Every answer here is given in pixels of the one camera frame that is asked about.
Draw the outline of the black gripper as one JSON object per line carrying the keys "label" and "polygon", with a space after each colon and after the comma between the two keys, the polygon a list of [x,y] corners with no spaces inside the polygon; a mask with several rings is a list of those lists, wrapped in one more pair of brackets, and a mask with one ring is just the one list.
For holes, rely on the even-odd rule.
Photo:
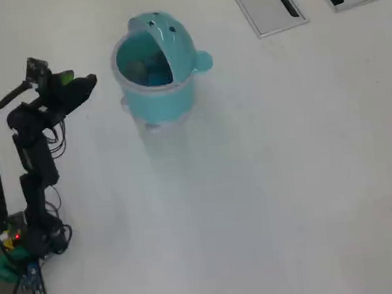
{"label": "black gripper", "polygon": [[46,122],[64,120],[66,115],[90,98],[97,84],[97,76],[74,77],[74,72],[69,70],[42,75],[37,80],[38,110]]}

